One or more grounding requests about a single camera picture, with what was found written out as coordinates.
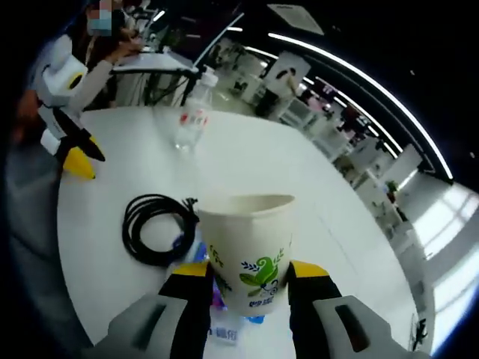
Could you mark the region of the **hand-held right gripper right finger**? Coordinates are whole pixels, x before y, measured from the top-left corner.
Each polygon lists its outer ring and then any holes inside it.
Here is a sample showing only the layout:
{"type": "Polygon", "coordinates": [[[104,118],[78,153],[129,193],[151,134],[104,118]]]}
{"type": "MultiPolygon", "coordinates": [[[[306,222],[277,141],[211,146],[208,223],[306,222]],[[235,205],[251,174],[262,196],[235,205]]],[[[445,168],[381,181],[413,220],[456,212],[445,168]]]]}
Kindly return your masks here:
{"type": "Polygon", "coordinates": [[[287,270],[290,330],[298,358],[408,358],[390,325],[329,273],[293,260],[287,270]]]}

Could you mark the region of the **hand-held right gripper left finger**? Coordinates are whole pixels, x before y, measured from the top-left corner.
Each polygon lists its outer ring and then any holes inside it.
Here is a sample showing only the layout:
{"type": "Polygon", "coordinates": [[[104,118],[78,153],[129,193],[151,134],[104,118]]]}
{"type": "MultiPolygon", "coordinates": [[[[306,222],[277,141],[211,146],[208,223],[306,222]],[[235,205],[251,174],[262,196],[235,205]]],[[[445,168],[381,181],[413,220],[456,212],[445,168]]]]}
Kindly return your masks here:
{"type": "Polygon", "coordinates": [[[202,358],[210,330],[213,268],[177,267],[157,294],[147,294],[110,321],[107,335],[82,358],[202,358]]]}

